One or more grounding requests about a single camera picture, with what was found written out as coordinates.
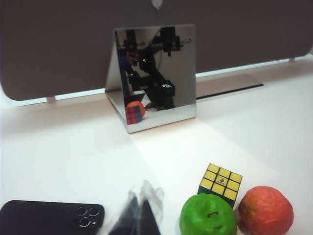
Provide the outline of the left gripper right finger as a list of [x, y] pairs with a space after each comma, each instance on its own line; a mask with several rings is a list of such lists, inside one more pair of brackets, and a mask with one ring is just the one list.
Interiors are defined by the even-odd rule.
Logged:
[[154, 188], [152, 184], [144, 180], [140, 190], [139, 199], [139, 234], [160, 235], [159, 225], [163, 220], [162, 188]]

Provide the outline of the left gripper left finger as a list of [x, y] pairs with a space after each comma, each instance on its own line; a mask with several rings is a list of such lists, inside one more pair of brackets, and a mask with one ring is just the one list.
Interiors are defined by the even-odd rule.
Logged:
[[102, 229], [103, 235], [135, 235], [139, 220], [140, 203], [134, 188], [127, 199]]

